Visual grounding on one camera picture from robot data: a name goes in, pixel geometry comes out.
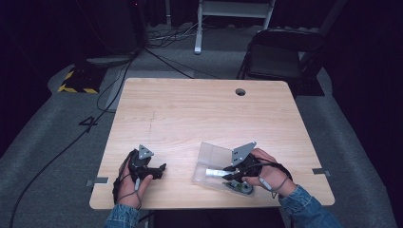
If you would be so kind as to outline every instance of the yellow and black striped tape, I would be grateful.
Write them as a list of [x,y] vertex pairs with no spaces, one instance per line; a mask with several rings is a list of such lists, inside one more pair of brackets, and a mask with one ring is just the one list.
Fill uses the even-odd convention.
[[99,77],[100,80],[96,82],[97,80],[88,80],[88,81],[82,81],[77,79],[77,76],[75,77],[74,74],[74,68],[70,70],[70,72],[67,74],[65,80],[62,82],[62,85],[60,85],[58,91],[59,92],[80,92],[80,93],[99,93],[100,89],[100,84],[101,81],[103,80],[103,72],[100,72]]

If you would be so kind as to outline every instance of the black and yellow hazard tape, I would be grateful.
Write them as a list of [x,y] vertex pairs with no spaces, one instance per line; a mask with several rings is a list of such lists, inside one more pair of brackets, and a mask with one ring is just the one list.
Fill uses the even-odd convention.
[[75,70],[73,67],[60,85],[59,92],[99,93],[105,77],[106,68],[93,68],[88,71]]

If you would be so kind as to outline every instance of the sleeve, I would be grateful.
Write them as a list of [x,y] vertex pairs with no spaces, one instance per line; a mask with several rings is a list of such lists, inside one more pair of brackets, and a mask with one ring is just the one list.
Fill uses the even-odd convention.
[[134,228],[139,222],[139,211],[133,207],[116,204],[105,222],[105,228]]
[[290,196],[278,201],[297,227],[342,227],[337,218],[299,185]]

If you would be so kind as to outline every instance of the table top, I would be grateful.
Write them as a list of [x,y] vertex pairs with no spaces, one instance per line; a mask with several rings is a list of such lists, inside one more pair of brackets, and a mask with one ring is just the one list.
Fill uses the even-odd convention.
[[149,185],[143,209],[279,206],[259,187],[245,197],[193,182],[202,142],[229,149],[256,142],[323,205],[335,202],[325,175],[313,172],[321,165],[284,82],[129,78],[97,176],[108,183],[95,184],[90,206],[113,207],[119,167],[139,144],[155,154],[149,167],[166,163],[163,177]]

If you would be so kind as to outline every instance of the floor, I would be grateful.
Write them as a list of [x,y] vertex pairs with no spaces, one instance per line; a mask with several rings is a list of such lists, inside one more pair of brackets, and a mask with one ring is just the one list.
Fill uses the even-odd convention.
[[[149,33],[150,39],[157,38],[151,37],[157,31],[160,35],[172,32],[166,29],[170,27],[149,28],[156,30]],[[193,53],[194,32],[177,37],[167,47],[148,49],[160,58],[142,51],[126,77],[139,72],[154,72],[155,77],[163,77],[162,72],[177,75],[173,66],[195,78],[235,79],[246,45],[259,29],[209,28],[203,35],[201,55]],[[107,71],[99,94],[58,92],[71,67],[49,80],[51,98],[0,160],[0,227],[10,225],[11,215],[14,227],[100,227],[109,214],[89,207],[91,188],[86,183],[97,176],[114,116],[103,114],[102,109],[111,101],[109,97],[117,94],[113,86],[123,77],[123,66]],[[345,227],[397,227],[385,186],[333,99],[326,70],[317,77],[325,96],[301,96],[296,103],[322,167],[330,173],[328,181],[336,203],[327,209]],[[84,133],[85,127],[79,123],[100,116],[97,125]],[[289,227],[289,219],[282,214]],[[140,227],[152,227],[152,223],[145,221]]]

